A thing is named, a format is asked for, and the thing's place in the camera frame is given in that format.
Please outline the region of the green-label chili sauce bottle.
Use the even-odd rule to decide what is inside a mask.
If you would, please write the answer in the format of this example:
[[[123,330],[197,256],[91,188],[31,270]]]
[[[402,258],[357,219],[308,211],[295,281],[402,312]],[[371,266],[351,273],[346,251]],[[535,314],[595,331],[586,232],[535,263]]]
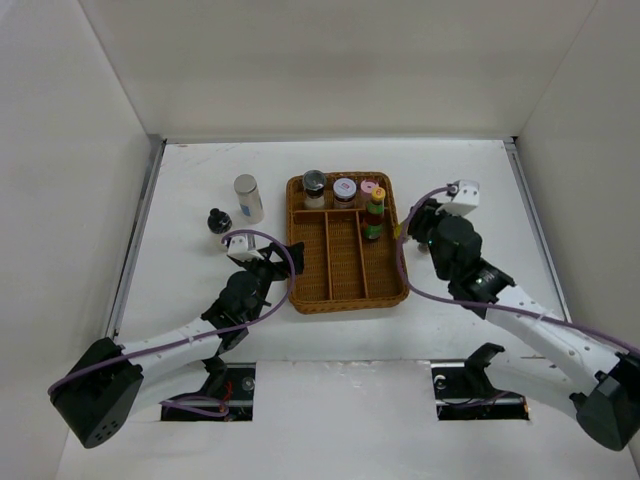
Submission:
[[[382,187],[375,187],[365,206],[362,221],[362,236],[365,240],[377,240],[382,233],[385,213],[386,191]]]

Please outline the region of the pink-cap spice shaker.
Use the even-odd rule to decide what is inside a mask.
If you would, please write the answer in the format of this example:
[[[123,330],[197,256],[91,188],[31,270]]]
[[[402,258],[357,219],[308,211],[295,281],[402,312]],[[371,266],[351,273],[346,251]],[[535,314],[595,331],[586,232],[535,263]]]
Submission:
[[[361,181],[359,186],[359,202],[365,205],[371,199],[371,194],[377,187],[378,183],[372,179]]]

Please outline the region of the black-top salt grinder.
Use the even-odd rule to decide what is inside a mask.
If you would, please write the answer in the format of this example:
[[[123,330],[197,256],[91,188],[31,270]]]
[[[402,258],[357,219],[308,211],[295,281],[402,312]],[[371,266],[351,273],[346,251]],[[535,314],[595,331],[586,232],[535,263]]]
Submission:
[[[307,209],[320,209],[325,207],[324,190],[326,176],[319,170],[309,170],[302,177],[302,185],[305,193],[304,205]]]

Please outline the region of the white-lid sauce jar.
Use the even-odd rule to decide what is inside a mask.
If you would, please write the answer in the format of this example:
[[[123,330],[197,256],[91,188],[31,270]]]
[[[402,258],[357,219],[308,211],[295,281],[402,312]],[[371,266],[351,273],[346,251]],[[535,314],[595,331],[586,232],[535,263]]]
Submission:
[[[333,183],[333,207],[335,209],[352,209],[356,202],[357,185],[354,180],[341,177]]]

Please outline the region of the yellow-label oil bottle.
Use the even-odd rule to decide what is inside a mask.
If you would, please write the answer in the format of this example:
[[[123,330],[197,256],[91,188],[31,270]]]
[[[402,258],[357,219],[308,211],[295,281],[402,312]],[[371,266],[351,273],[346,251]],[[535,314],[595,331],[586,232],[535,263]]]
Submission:
[[[404,223],[398,224],[394,229],[394,239],[401,243],[405,243],[408,238],[408,227]]]

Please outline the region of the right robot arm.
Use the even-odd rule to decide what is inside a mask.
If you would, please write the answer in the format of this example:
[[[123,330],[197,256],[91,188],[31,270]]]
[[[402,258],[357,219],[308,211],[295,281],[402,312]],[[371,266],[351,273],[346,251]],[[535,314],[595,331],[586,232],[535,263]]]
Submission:
[[[434,199],[414,205],[400,228],[428,247],[444,303],[461,306],[519,338],[549,363],[511,360],[486,343],[466,363],[464,384],[483,396],[518,392],[574,418],[596,443],[623,450],[639,431],[639,352],[610,336],[553,317],[512,277],[481,256],[482,238],[470,221]]]

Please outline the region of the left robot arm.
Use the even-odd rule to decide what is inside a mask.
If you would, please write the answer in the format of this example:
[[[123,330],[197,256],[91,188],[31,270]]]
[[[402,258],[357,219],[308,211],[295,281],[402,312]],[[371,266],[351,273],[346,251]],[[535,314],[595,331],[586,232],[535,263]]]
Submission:
[[[86,449],[113,437],[128,417],[153,404],[182,409],[193,394],[214,398],[224,387],[221,355],[233,350],[251,326],[276,313],[272,284],[296,283],[305,245],[275,239],[245,256],[231,255],[239,271],[213,304],[186,325],[139,342],[95,341],[71,370],[50,386],[51,404]]]

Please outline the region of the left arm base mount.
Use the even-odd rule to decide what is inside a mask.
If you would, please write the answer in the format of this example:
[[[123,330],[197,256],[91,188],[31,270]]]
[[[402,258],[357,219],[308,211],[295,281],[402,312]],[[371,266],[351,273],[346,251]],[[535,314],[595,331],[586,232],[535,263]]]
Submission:
[[[250,422],[253,420],[257,365],[207,364],[209,376],[196,392],[182,394],[171,402],[183,408],[161,406],[162,422]]]

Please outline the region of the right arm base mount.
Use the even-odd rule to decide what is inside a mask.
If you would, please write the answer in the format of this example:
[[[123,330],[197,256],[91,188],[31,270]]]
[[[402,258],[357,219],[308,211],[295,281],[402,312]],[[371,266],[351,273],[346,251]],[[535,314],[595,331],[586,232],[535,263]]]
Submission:
[[[486,343],[466,359],[434,361],[430,370],[440,421],[529,420],[524,396],[496,389],[486,375],[505,349]]]

